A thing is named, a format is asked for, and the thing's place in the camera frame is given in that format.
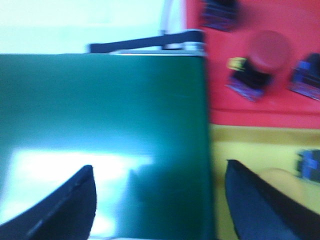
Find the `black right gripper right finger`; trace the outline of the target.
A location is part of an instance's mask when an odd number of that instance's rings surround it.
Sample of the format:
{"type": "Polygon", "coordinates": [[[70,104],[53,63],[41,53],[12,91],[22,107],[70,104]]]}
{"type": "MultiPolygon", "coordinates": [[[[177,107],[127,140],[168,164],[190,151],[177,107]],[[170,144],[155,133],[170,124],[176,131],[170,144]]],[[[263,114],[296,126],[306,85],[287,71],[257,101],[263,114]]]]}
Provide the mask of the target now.
{"type": "Polygon", "coordinates": [[[277,190],[235,159],[227,161],[225,195],[240,240],[318,240],[320,215],[277,190]]]}

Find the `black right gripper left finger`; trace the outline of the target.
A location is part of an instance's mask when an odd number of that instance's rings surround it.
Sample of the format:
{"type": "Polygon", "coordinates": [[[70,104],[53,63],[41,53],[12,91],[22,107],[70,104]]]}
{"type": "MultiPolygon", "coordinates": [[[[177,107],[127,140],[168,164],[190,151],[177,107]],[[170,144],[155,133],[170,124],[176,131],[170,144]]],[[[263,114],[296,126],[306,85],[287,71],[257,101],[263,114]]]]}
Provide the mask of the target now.
{"type": "Polygon", "coordinates": [[[2,240],[87,240],[97,209],[93,167],[83,166],[64,184],[17,217],[1,224],[2,240]]]}

